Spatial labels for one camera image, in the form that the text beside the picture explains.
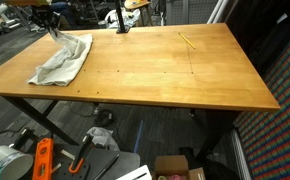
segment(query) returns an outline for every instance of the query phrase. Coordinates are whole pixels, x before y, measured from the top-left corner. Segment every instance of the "metal stand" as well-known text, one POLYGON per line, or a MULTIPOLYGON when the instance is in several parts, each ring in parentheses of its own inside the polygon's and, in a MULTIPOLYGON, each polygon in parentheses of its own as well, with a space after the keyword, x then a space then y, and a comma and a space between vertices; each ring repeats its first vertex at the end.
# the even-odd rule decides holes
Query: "metal stand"
POLYGON ((233 122, 239 114, 239 111, 206 110, 208 134, 196 157, 198 161, 204 161, 206 156, 213 152, 223 135, 232 128, 233 122))
POLYGON ((119 4, 119 0, 115 0, 115 7, 116 7, 116 13, 117 13, 118 22, 119 22, 119 26, 118 26, 118 29, 117 29, 116 33, 117 34, 128 33, 130 28, 128 26, 124 25, 124 21, 123 21, 123 16, 122 16, 122 11, 121 11, 121 6, 119 4))
POLYGON ((71 145, 78 145, 78 143, 73 140, 71 137, 69 137, 65 132, 63 132, 59 127, 57 127, 52 121, 47 119, 45 115, 48 115, 48 113, 40 113, 37 111, 32 105, 30 105, 27 101, 25 101, 23 98, 18 97, 7 97, 3 96, 7 101, 12 103, 14 106, 16 106, 18 109, 22 110, 25 114, 27 114, 29 117, 31 117, 33 120, 38 122, 40 125, 48 129, 52 134, 57 135, 61 139, 63 139, 65 142, 71 145))

